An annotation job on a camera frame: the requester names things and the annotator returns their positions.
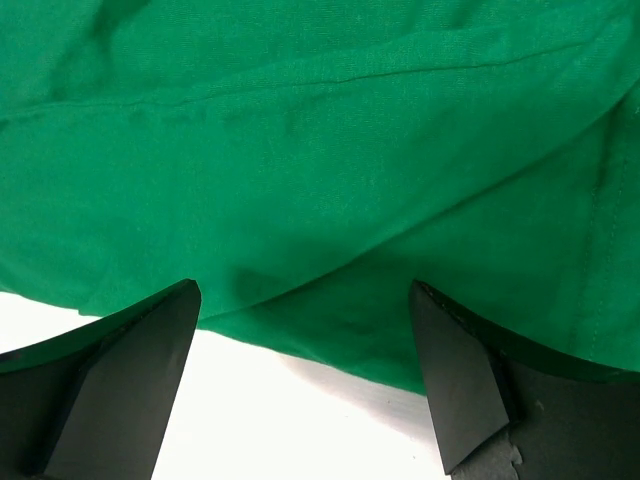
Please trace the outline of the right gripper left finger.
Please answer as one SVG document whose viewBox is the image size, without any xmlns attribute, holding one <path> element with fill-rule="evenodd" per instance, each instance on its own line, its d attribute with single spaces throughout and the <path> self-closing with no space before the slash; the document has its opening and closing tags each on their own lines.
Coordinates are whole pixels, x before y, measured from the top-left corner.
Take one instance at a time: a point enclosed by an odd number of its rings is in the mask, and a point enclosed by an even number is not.
<svg viewBox="0 0 640 480">
<path fill-rule="evenodd" d="M 1 356 L 4 479 L 152 477 L 201 306 L 180 281 Z"/>
</svg>

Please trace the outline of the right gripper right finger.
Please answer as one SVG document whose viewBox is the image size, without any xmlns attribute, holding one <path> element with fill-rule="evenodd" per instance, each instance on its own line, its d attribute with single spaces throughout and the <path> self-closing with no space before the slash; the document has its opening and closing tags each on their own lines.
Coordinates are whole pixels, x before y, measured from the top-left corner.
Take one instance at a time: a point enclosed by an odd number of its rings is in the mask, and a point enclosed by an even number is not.
<svg viewBox="0 0 640 480">
<path fill-rule="evenodd" d="M 639 376 L 505 329 L 414 282 L 413 335 L 453 479 L 635 479 Z"/>
</svg>

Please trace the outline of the green t shirt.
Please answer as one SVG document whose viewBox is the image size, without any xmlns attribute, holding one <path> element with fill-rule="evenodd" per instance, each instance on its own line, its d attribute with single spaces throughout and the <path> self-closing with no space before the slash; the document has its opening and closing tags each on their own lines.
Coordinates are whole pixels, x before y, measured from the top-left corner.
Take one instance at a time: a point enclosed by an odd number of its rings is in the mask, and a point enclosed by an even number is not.
<svg viewBox="0 0 640 480">
<path fill-rule="evenodd" d="M 635 1 L 5 1 L 1 288 L 420 391 L 421 280 L 639 366 Z"/>
</svg>

